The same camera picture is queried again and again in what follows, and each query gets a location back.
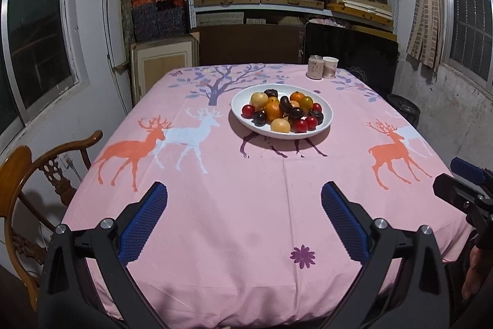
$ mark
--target hand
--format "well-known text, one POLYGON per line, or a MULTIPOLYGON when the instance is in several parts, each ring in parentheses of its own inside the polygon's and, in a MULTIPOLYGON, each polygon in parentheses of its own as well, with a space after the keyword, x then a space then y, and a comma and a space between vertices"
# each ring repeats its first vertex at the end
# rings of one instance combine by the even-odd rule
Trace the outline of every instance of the hand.
POLYGON ((483 285, 493 267, 493 250, 479 249, 474 246, 469 255, 469 270, 462 286, 462 298, 467 300, 476 294, 483 285))

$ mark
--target curtain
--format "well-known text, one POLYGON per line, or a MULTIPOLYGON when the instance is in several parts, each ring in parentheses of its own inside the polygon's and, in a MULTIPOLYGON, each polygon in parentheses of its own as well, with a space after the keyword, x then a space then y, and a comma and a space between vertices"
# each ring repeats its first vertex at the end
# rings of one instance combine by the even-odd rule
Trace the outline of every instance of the curtain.
POLYGON ((437 71, 443 41, 440 18, 441 0, 416 0, 407 53, 437 71))

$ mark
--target blue gripper pad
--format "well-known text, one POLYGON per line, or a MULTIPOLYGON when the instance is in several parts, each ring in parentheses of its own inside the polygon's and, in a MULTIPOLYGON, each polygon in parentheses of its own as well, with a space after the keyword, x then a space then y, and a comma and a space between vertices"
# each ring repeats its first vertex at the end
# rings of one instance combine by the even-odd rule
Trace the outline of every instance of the blue gripper pad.
POLYGON ((370 258, 368 235, 347 205, 347 200, 331 183, 324 184, 322 207, 353 261, 364 265, 370 258))
POLYGON ((124 265, 139 258, 147 239, 168 204, 168 191, 165 185, 155 183, 150 190, 151 193, 145 195, 147 199, 120 235, 118 258, 124 265))
POLYGON ((485 174, 482 169, 460 158, 452 159, 450 162, 450 170, 456 175, 459 175, 460 177, 463 177, 467 181, 470 181, 478 186, 480 184, 484 184, 486 181, 485 174))

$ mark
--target fruit bowl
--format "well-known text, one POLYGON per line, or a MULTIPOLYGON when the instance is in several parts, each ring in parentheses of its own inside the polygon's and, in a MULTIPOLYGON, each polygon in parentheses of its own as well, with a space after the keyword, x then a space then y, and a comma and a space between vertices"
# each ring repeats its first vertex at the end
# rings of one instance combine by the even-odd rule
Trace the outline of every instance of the fruit bowl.
POLYGON ((253 132, 265 135, 266 137, 285 139, 285 140, 297 140, 297 139, 309 138, 314 135, 317 135, 323 132, 324 130, 326 130, 330 126, 330 124, 332 123, 332 119, 334 117, 334 112, 330 104, 326 100, 324 100, 320 95, 312 91, 305 90, 304 88, 291 86, 288 84, 260 84, 257 86, 245 88, 244 90, 241 90, 233 97, 233 100, 231 101, 231 110, 233 111, 233 114, 236 116, 236 118, 244 126, 249 128, 253 132), (287 96, 289 98, 289 96, 292 93, 297 91, 304 93, 305 96, 311 97, 313 99, 313 102, 319 103, 321 105, 322 111, 324 113, 324 121, 321 124, 319 124, 314 130, 308 130, 305 133, 294 133, 294 132, 279 133, 272 131, 269 124, 265 124, 263 126, 257 126, 255 125, 255 123, 253 123, 252 119, 247 119, 243 117, 242 108, 243 106, 250 103, 250 98, 252 94, 255 92, 262 93, 263 91, 269 89, 276 90, 279 94, 278 96, 279 99, 282 96, 287 96))

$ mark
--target screw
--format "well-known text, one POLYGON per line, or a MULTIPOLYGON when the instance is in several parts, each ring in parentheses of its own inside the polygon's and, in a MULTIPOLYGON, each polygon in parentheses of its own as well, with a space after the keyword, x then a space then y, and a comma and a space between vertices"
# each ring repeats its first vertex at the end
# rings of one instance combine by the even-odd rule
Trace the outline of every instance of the screw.
POLYGON ((387 221, 382 218, 375 219, 373 223, 375 223, 375 226, 378 227, 379 229, 386 229, 389 225, 387 221))
POLYGON ((433 230, 428 225, 423 225, 423 226, 420 227, 420 229, 425 234, 431 234, 431 233, 433 233, 433 230))
POLYGON ((64 224, 58 225, 57 228, 55 229, 56 234, 63 234, 65 233, 67 227, 64 224))
POLYGON ((101 223, 99 224, 103 229, 111 229, 113 227, 113 219, 107 217, 106 219, 103 219, 101 223))

